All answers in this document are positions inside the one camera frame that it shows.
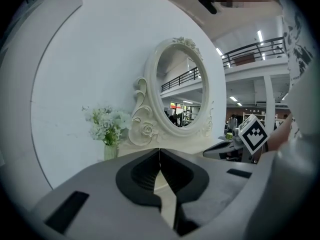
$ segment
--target flower vase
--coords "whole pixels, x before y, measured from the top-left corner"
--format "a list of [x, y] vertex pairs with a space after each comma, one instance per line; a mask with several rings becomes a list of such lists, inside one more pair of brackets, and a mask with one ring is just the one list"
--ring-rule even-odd
[[103, 151], [104, 161], [114, 159], [118, 157], [118, 146], [117, 145], [104, 145]]

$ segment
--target balcony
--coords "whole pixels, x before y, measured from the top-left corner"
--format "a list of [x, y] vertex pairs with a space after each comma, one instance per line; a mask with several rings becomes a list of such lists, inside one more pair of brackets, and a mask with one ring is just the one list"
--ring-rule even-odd
[[221, 55], [224, 69], [283, 57], [285, 54], [283, 36], [263, 42], [256, 42]]
[[[285, 46], [283, 40], [283, 36], [277, 37], [229, 51], [221, 55], [223, 68], [226, 70], [253, 62], [284, 57]], [[198, 79], [201, 79], [201, 75], [198, 68], [195, 67], [163, 84], [161, 86], [161, 92], [163, 93], [186, 82]]]
[[188, 72], [185, 72], [176, 78], [170, 80], [169, 82], [165, 83], [161, 86], [161, 92], [170, 90], [173, 87], [180, 86], [188, 81], [201, 79], [201, 75], [199, 72], [199, 69], [197, 67], [194, 67], [193, 69], [189, 70]]

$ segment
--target white curved backdrop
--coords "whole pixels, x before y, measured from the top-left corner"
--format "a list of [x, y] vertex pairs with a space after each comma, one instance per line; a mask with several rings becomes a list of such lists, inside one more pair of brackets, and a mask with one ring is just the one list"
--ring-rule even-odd
[[213, 133], [222, 135], [226, 82], [210, 39], [167, 0], [83, 0], [52, 39], [36, 75], [31, 126], [39, 162], [53, 188], [98, 161], [103, 143], [92, 140], [82, 106], [108, 103], [132, 112], [133, 83], [163, 40], [191, 38], [212, 85]]

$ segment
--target black plastic part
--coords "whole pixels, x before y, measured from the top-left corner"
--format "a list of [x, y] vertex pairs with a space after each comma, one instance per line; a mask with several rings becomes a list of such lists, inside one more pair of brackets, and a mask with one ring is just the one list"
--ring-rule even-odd
[[199, 226], [187, 220], [181, 204], [196, 201], [209, 184], [208, 173], [166, 149], [160, 149], [161, 172], [176, 196], [173, 229], [183, 236]]
[[269, 151], [268, 141], [266, 141], [266, 142], [264, 143], [264, 148], [265, 148], [265, 151], [264, 151], [264, 152], [268, 152], [268, 151]]
[[208, 149], [206, 149], [205, 151], [203, 151], [203, 153], [207, 152], [207, 151], [211, 151], [211, 150], [218, 150], [218, 149], [223, 149], [223, 148], [226, 148], [227, 146], [229, 146], [231, 144], [230, 141], [228, 140], [225, 140], [225, 141], [222, 141], [221, 143], [217, 144], [217, 145], [214, 145], [212, 147], [209, 147]]
[[198, 0], [211, 14], [217, 14], [217, 9], [211, 3], [211, 0]]
[[115, 182], [121, 193], [133, 203], [161, 210], [161, 199], [154, 194], [159, 171], [159, 148], [155, 148], [121, 167]]
[[246, 178], [246, 179], [249, 179], [250, 176], [251, 176], [251, 172], [247, 172], [247, 171], [244, 171], [244, 170], [237, 170], [237, 169], [229, 169], [227, 171], [228, 174], [232, 174], [232, 175], [236, 175], [236, 176], [239, 176], [239, 177], [242, 177], [242, 178]]
[[73, 192], [60, 207], [45, 221], [53, 230], [63, 234], [71, 224], [89, 195], [87, 193]]
[[227, 153], [219, 153], [219, 156], [220, 156], [220, 159], [221, 160], [224, 160], [224, 159], [227, 159]]
[[177, 203], [197, 200], [209, 184], [208, 173], [166, 149], [160, 150], [161, 172], [176, 195]]

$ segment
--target ceiling light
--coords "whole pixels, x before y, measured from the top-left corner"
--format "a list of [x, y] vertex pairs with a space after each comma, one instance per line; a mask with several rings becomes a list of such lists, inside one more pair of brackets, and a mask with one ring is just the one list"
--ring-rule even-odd
[[284, 97], [282, 98], [283, 101], [285, 100], [285, 98], [287, 97], [287, 95], [288, 95], [288, 92], [287, 92], [286, 95], [284, 95]]
[[220, 51], [220, 49], [219, 48], [215, 48], [216, 49], [216, 51], [218, 52], [218, 54], [220, 55], [220, 56], [222, 56], [223, 55], [223, 53]]
[[235, 98], [235, 97], [233, 97], [233, 96], [230, 96], [229, 97], [231, 100], [233, 100], [234, 102], [237, 102], [238, 100]]
[[259, 30], [257, 33], [258, 33], [258, 37], [259, 37], [260, 42], [263, 42], [264, 40], [262, 38], [261, 30]]

